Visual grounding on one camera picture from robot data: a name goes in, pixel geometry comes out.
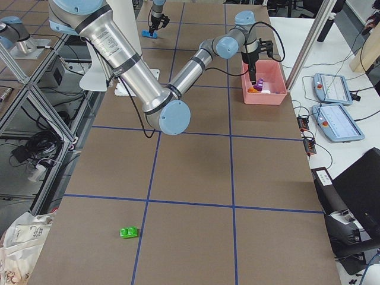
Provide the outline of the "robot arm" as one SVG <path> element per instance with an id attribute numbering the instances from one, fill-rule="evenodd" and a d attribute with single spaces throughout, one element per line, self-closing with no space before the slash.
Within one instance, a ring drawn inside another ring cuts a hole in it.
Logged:
<path id="1" fill-rule="evenodd" d="M 257 21 L 252 11 L 235 16 L 235 26 L 226 34 L 203 41 L 196 54 L 165 87 L 155 78 L 140 56 L 135 13 L 131 1 L 49 1 L 52 30 L 77 35 L 90 46 L 120 78 L 126 90 L 142 102 L 147 123 L 165 134 L 177 135 L 187 129 L 191 111 L 181 97 L 219 56 L 229 59 L 240 53 L 247 64 L 251 83 L 256 82 L 259 54 L 273 54 L 273 43 L 257 38 Z"/>
<path id="2" fill-rule="evenodd" d="M 163 13 L 165 3 L 165 0 L 153 0 L 150 11 L 150 33 L 163 29 L 170 23 L 169 17 Z"/>

